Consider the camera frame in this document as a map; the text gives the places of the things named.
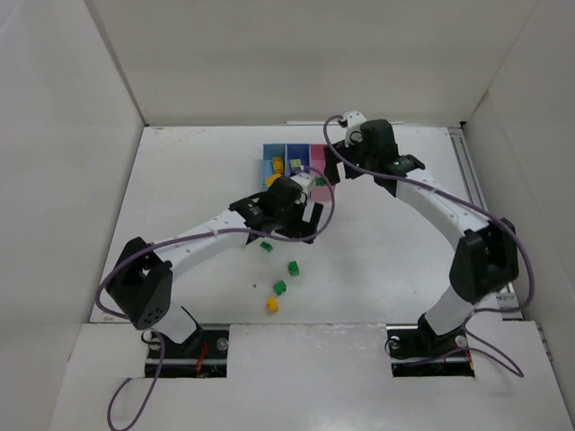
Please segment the yellow rounded lego brick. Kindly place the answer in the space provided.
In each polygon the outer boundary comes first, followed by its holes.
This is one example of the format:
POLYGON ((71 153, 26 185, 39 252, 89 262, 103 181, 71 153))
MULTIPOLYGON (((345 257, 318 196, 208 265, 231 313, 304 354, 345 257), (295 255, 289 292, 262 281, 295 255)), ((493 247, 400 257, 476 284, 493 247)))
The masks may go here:
POLYGON ((278 176, 277 174, 273 174, 273 175, 269 176, 269 177, 266 179, 265 184, 266 184, 268 187, 271 186, 278 177, 279 177, 279 176, 278 176))

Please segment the yellow arch lego brick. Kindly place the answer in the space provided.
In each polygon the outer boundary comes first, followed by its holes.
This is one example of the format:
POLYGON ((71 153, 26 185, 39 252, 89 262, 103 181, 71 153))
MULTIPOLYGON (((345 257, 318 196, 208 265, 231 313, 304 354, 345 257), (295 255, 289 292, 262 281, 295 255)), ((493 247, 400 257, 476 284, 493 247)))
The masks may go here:
POLYGON ((272 158, 272 170, 274 174, 283 175, 285 173, 285 164, 282 157, 272 158))

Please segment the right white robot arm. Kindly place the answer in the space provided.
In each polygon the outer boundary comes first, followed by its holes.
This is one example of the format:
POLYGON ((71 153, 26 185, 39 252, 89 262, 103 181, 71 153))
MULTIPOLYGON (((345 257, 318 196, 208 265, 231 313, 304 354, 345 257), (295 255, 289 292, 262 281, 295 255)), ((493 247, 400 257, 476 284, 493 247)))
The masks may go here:
POLYGON ((444 191, 422 161, 400 154, 389 121, 368 120, 357 111, 333 119, 346 136, 324 148, 329 182, 340 182, 340 163, 348 179, 371 176, 430 222, 454 250, 447 290, 419 317, 414 330, 397 330, 389 337, 400 358, 439 355, 486 296, 518 277, 515 228, 444 191))

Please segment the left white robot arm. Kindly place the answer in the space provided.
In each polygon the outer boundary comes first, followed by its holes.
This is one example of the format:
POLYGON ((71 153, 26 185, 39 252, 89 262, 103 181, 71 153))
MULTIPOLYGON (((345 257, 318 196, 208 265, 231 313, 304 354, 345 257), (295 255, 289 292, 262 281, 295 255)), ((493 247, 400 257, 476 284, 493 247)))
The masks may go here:
POLYGON ((151 330, 184 351, 203 337, 197 320, 172 300, 173 283, 217 254, 259 237, 277 235, 311 243, 323 205, 311 201, 314 175, 279 176, 264 191, 232 203, 206 223, 169 240, 130 240, 106 278, 104 289, 137 330, 151 330))

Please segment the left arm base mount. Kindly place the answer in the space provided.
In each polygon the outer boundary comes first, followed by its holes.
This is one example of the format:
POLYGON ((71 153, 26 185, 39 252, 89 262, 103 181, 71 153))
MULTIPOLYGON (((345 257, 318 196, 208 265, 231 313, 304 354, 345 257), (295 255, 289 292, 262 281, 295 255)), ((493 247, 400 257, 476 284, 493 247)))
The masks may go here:
POLYGON ((163 336, 165 350, 159 377, 226 378, 229 335, 229 325, 209 324, 191 347, 177 345, 163 336))

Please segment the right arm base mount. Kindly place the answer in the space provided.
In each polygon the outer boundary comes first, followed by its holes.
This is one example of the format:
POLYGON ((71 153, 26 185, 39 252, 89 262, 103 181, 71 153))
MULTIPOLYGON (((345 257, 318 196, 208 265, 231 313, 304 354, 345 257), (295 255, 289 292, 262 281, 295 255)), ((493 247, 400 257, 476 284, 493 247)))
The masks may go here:
POLYGON ((462 327, 438 336, 420 317, 414 324, 387 325, 386 336, 393 377, 475 377, 462 327))

